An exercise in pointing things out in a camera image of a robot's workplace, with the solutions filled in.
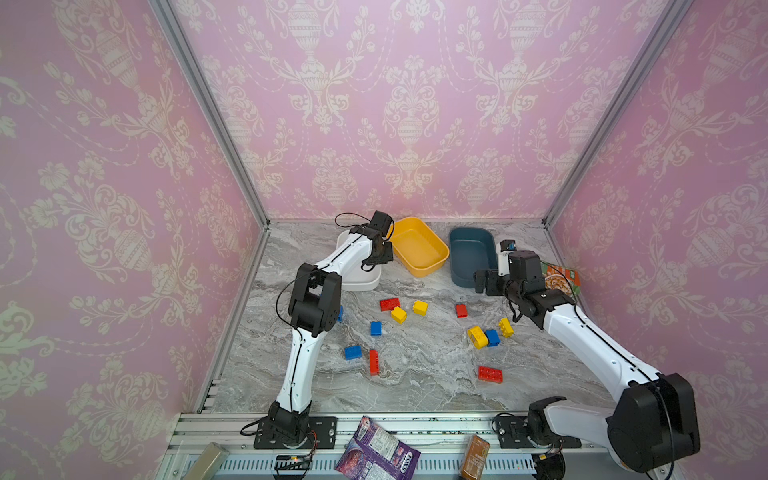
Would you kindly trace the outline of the dark teal plastic container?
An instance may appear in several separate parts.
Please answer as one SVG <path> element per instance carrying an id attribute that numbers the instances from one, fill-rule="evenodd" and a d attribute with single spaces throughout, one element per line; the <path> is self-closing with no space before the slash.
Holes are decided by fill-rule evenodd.
<path id="1" fill-rule="evenodd" d="M 496 243 L 491 232 L 477 227 L 456 227 L 449 234 L 452 282 L 461 288 L 475 286 L 478 270 L 498 268 Z"/>

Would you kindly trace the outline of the yellow plastic container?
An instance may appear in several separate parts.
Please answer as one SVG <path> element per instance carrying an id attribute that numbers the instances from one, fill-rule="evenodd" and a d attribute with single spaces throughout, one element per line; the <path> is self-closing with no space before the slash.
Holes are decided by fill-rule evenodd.
<path id="1" fill-rule="evenodd" d="M 421 219 L 398 220 L 391 238 L 397 258 L 417 278 L 439 270 L 448 260 L 450 250 L 443 240 Z"/>

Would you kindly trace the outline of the small yellow lego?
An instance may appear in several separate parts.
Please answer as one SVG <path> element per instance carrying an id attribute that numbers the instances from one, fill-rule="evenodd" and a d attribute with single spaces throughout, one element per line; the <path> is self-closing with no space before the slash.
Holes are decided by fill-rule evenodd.
<path id="1" fill-rule="evenodd" d="M 498 323 L 499 331 L 504 338 L 509 338 L 514 335 L 515 331 L 512 327 L 512 323 L 508 318 L 502 318 Z"/>

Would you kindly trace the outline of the white plastic container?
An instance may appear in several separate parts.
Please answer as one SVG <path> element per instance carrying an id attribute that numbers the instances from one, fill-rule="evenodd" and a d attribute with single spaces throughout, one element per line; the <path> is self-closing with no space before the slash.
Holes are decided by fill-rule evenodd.
<path id="1" fill-rule="evenodd" d="M 341 276 L 343 291 L 371 291 L 378 286 L 381 267 L 366 263 L 375 251 L 370 239 L 346 231 L 337 238 L 337 251 L 343 254 L 331 262 L 331 270 Z"/>

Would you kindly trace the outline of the yellow long lego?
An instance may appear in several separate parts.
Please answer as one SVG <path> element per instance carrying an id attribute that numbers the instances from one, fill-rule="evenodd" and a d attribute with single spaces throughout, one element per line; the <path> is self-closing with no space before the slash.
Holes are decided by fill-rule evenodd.
<path id="1" fill-rule="evenodd" d="M 471 327 L 467 331 L 467 334 L 470 342 L 476 349 L 483 349 L 488 346 L 488 337 L 486 336 L 484 330 L 479 326 Z"/>

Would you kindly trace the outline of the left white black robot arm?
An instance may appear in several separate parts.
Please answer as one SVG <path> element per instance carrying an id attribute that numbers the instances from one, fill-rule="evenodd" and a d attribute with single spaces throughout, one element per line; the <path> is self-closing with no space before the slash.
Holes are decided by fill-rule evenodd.
<path id="1" fill-rule="evenodd" d="M 324 339 L 341 314 L 344 277 L 391 262 L 394 230 L 393 218 L 375 211 L 348 226 L 346 239 L 332 253 L 318 262 L 301 264 L 288 284 L 287 315 L 278 319 L 291 328 L 290 358 L 265 418 L 265 430 L 276 441 L 299 446 L 310 433 L 312 381 Z"/>

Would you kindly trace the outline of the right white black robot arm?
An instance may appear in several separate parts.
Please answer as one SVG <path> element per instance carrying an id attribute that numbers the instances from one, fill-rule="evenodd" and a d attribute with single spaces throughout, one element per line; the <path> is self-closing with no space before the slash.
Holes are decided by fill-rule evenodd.
<path id="1" fill-rule="evenodd" d="M 567 347 L 615 402 L 611 409 L 563 397 L 533 402 L 526 421 L 533 443 L 553 446 L 562 437 L 578 438 L 606 448 L 617 465 L 638 473 L 672 466 L 700 451 L 694 390 L 683 376 L 663 374 L 633 355 L 559 289 L 494 270 L 479 270 L 474 277 L 477 292 L 504 297 L 519 316 Z"/>

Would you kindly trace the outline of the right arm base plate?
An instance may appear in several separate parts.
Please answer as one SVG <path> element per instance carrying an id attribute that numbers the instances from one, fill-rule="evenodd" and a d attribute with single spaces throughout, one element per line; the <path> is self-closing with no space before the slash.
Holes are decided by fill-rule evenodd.
<path id="1" fill-rule="evenodd" d="M 578 449 L 582 442 L 574 437 L 559 436 L 549 431 L 542 432 L 540 424 L 529 424 L 526 415 L 502 412 L 491 420 L 491 429 L 497 436 L 502 449 Z"/>

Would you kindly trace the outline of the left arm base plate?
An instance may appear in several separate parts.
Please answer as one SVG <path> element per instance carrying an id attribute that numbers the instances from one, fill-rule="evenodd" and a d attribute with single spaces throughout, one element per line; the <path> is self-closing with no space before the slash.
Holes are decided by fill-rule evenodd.
<path id="1" fill-rule="evenodd" d="M 298 440 L 289 440 L 279 434 L 274 427 L 260 424 L 254 436 L 253 447 L 256 450 L 277 449 L 333 449 L 336 444 L 338 418 L 332 416 L 312 416 L 308 427 Z"/>

